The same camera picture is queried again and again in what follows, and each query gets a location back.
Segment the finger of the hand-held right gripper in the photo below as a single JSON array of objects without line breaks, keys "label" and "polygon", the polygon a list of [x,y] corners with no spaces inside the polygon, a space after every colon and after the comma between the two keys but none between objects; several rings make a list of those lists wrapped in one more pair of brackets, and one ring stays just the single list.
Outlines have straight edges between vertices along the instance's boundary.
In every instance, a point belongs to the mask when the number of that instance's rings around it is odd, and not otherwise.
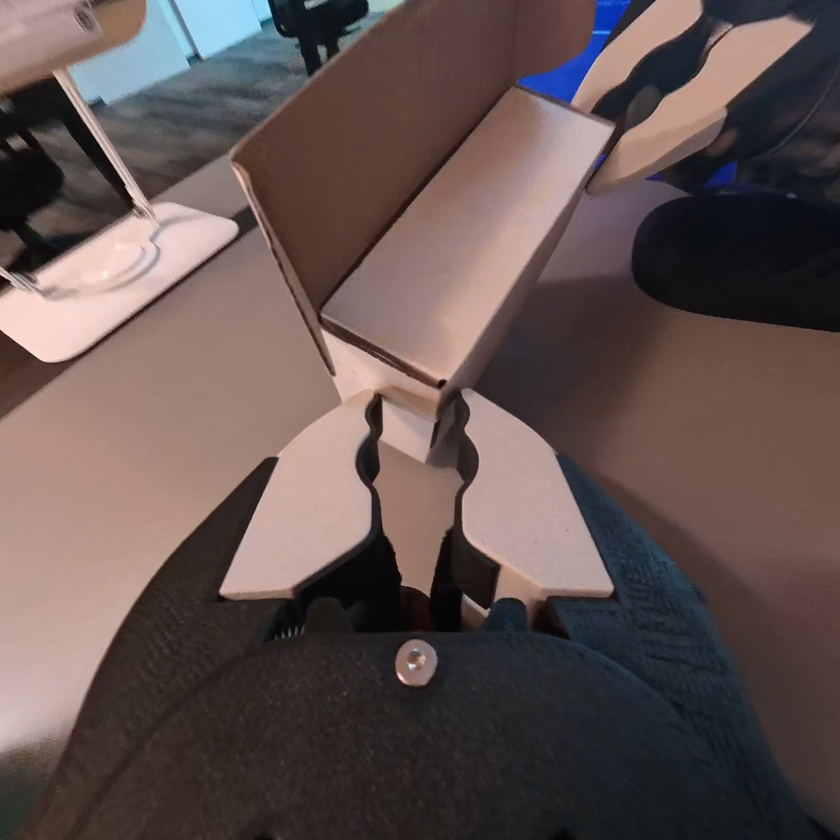
[{"label": "finger of the hand-held right gripper", "polygon": [[731,107],[814,27],[798,14],[704,14],[732,28],[712,45],[689,82],[707,115],[659,107],[652,115],[596,115],[614,122],[612,147],[587,184],[590,195],[642,181],[702,151],[722,132]]},{"label": "finger of the hand-held right gripper", "polygon": [[593,115],[652,115],[659,107],[707,115],[709,104],[691,91],[703,36],[704,4],[650,2],[631,6],[587,71],[572,107]]}]

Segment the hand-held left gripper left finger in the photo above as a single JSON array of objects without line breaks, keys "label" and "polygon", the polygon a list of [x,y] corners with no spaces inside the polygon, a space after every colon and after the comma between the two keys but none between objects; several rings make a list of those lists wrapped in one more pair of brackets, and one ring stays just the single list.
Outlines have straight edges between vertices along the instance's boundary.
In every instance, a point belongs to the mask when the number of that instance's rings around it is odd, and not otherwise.
[{"label": "hand-held left gripper left finger", "polygon": [[362,391],[302,430],[276,459],[220,586],[228,601],[291,599],[375,530],[372,478],[380,397]]}]

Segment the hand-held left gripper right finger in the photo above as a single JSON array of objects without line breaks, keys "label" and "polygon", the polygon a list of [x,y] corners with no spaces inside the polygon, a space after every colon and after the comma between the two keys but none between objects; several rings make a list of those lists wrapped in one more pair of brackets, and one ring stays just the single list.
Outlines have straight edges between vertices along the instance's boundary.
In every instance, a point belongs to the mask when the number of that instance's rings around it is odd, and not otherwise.
[{"label": "hand-held left gripper right finger", "polygon": [[456,588],[480,610],[515,599],[533,618],[552,597],[615,587],[552,446],[478,393],[456,398]]}]

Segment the white cardboard mailer box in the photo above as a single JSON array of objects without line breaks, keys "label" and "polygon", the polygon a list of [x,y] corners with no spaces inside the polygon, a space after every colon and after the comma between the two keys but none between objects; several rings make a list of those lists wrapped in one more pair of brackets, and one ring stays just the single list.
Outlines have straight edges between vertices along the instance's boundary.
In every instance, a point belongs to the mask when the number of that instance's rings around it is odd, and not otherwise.
[{"label": "white cardboard mailer box", "polygon": [[402,2],[229,154],[343,401],[426,461],[566,229],[610,123],[521,85],[596,2]]}]

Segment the blue plastic bin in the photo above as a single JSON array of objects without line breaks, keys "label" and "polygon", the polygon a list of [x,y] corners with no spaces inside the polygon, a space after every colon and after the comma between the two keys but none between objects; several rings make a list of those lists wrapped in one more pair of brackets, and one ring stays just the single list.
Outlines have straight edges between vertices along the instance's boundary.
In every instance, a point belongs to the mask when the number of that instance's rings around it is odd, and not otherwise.
[{"label": "blue plastic bin", "polygon": [[[545,93],[564,102],[571,102],[589,69],[600,56],[604,47],[610,44],[629,26],[651,2],[599,1],[595,5],[595,24],[587,47],[577,57],[561,66],[531,75],[521,80],[522,84],[536,92]],[[705,58],[707,51],[724,36],[732,24],[719,17],[704,17],[697,34],[689,35],[683,45],[665,47],[664,52],[647,63],[642,75],[643,86],[636,94],[648,88],[637,107],[654,110],[654,98],[675,91],[692,78]],[[667,183],[686,192],[703,193],[713,187],[722,188],[734,181],[736,165],[722,164],[715,157],[700,157],[699,163],[682,161],[668,170],[652,174],[651,182]]]}]

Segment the black quilted wrist rest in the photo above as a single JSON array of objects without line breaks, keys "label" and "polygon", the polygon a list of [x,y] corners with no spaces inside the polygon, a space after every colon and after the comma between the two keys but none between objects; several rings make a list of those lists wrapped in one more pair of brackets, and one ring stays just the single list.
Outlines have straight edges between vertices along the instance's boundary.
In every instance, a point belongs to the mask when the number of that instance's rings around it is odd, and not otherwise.
[{"label": "black quilted wrist rest", "polygon": [[839,332],[836,208],[768,193],[682,196],[644,218],[631,268],[671,308]]}]

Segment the instruction sign on white stand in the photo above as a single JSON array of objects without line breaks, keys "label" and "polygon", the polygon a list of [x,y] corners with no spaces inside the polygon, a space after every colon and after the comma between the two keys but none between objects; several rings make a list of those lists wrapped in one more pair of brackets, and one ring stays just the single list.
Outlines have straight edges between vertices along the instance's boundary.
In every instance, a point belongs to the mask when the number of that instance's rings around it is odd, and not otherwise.
[{"label": "instruction sign on white stand", "polygon": [[1,268],[2,333],[46,363],[101,342],[239,235],[234,219],[177,203],[151,203],[70,67],[124,46],[141,31],[146,2],[2,2],[2,97],[54,78],[129,198],[129,212],[31,272]]}]

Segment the black office chair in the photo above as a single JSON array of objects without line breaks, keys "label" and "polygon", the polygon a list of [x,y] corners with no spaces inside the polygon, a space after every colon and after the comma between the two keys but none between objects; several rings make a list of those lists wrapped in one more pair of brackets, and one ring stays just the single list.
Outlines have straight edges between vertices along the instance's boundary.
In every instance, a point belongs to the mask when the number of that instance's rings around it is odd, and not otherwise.
[{"label": "black office chair", "polygon": [[293,40],[309,77],[322,67],[320,48],[327,60],[340,52],[340,39],[370,12],[367,1],[268,1],[271,20],[282,38]]},{"label": "black office chair", "polygon": [[29,219],[60,194],[65,176],[32,133],[32,126],[58,119],[64,92],[54,78],[24,88],[2,100],[1,112],[1,229],[23,244],[7,266],[12,272],[31,272],[68,251],[78,236],[46,237]]}]

